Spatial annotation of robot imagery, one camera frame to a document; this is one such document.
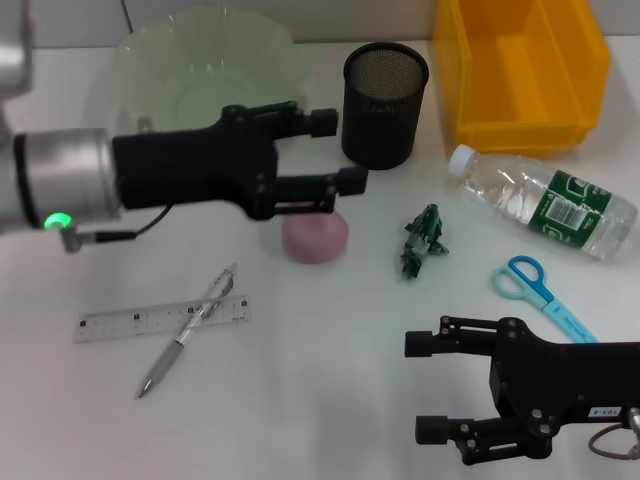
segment crumpled green wrapper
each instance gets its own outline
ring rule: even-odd
[[[435,203],[429,204],[415,220],[404,227],[409,238],[402,249],[402,276],[417,278],[422,264],[429,255],[444,255],[449,249],[438,238],[442,236],[442,220]]]

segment barcode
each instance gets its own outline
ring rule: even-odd
[[[573,230],[578,230],[584,217],[587,216],[587,210],[562,197],[555,197],[545,216]]]

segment black mesh pen holder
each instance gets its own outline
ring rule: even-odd
[[[379,42],[344,65],[342,151],[358,165],[387,170],[413,149],[429,68],[415,50]]]

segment pen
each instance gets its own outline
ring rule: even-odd
[[[227,267],[213,281],[205,298],[224,297],[233,288],[233,276],[236,273],[236,264]],[[144,397],[154,387],[156,387],[167,374],[171,366],[178,359],[187,342],[191,339],[197,327],[202,323],[203,318],[208,318],[220,302],[203,303],[198,311],[180,328],[178,334],[171,340],[169,345],[163,350],[158,360],[153,364],[149,373],[144,377],[144,381],[138,389],[138,398]]]

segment plastic water bottle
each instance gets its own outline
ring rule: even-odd
[[[613,258],[638,215],[625,199],[524,157],[459,145],[449,173],[465,196],[601,260]]]

